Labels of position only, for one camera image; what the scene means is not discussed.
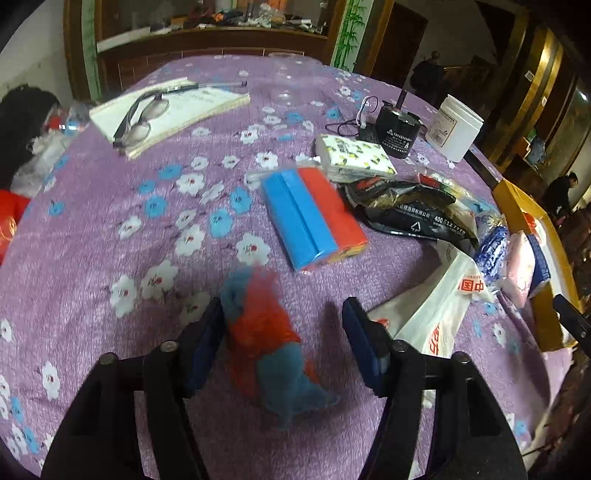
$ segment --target purple tablecloth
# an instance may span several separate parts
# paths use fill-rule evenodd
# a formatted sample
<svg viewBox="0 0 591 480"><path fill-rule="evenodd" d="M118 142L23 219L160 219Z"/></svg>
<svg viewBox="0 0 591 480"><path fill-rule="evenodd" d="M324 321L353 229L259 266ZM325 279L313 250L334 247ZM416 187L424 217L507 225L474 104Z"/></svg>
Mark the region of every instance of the purple tablecloth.
<svg viewBox="0 0 591 480"><path fill-rule="evenodd" d="M187 402L210 475L357 478L384 401L363 385L340 326L342 302L357 296L371 309L425 280L437 256L429 241L366 229L370 244L363 255L310 275L295 273L245 173L295 166L312 155L326 123L352 118L367 94L394 101L399 89L304 62L298 86L305 103L285 109L269 95L274 63L248 56L178 60L138 86L180 76L248 77L251 103L186 129L136 161L120 157L91 126L27 210L0 268L0 436L39 473L100 354L142 355L175 338L231 271L257 261L278 273L281 303L304 351L340 402L278 429L270 413L230 384L223 346L204 390ZM413 95L406 106L426 123L435 112ZM492 202L465 161L448 163L424 138L408 159L393 162L402 176L428 165ZM518 443L528 445L569 367L569 353L542 356L520 313L503 299L470 306L456 349L472 356ZM425 425L432 414L426 409ZM141 416L139 428L144 464L153 474ZM426 465L429 437L423 428L413 475Z"/></svg>

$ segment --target eyeglasses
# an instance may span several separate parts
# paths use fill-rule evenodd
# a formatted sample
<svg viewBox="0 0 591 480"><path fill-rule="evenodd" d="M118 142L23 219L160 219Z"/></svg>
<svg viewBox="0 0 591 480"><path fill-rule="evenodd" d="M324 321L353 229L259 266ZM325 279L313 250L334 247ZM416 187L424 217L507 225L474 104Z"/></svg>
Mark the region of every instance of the eyeglasses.
<svg viewBox="0 0 591 480"><path fill-rule="evenodd" d="M188 90L197 90L203 87L245 87L246 85L247 82L195 83L192 85L177 85L167 89L146 92L140 95L127 111L127 114L115 132L113 147L134 147L148 138L150 131L152 130L149 121L164 115L170 106L170 102L167 99L162 98L162 95L168 93L183 93ZM139 108L139 104L150 97L154 97L153 100L142 110L136 123L132 124L131 119Z"/></svg>

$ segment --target screw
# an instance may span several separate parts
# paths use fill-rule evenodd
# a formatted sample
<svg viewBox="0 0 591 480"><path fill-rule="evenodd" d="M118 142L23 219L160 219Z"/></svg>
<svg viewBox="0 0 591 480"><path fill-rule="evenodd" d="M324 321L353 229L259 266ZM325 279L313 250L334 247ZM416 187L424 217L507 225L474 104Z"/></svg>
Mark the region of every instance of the screw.
<svg viewBox="0 0 591 480"><path fill-rule="evenodd" d="M470 363L470 357L467 356L464 352L458 352L455 354L455 357L457 358L457 360L461 363L461 364L469 364Z"/></svg>
<svg viewBox="0 0 591 480"><path fill-rule="evenodd" d="M112 364L116 358L117 358L117 355L115 355L112 352L103 353L99 358L99 362L101 365L109 365L109 364Z"/></svg>
<svg viewBox="0 0 591 480"><path fill-rule="evenodd" d="M392 346L395 352L403 353L408 350L408 344L403 340L394 340L394 344Z"/></svg>
<svg viewBox="0 0 591 480"><path fill-rule="evenodd" d="M163 352L169 353L174 352L178 348L178 343L173 340L168 340L160 345L160 349Z"/></svg>

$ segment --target black bag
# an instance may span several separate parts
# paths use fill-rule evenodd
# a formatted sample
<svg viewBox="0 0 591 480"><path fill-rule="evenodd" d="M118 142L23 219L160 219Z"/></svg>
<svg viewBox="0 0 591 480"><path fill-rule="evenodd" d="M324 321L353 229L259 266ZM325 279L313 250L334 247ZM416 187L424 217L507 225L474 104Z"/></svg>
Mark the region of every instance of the black bag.
<svg viewBox="0 0 591 480"><path fill-rule="evenodd" d="M55 95L21 85L0 102L0 189L10 190L17 170L32 159L28 146L41 135L47 115L59 105Z"/></svg>

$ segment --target black container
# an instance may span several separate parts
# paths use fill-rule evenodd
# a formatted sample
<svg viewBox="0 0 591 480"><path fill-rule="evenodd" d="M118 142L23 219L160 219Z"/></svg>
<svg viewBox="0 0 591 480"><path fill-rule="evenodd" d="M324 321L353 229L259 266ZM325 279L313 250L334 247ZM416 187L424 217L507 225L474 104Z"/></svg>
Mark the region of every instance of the black container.
<svg viewBox="0 0 591 480"><path fill-rule="evenodd" d="M414 113L402 112L391 103L383 102L375 123L379 142L388 155L406 158L423 122Z"/></svg>

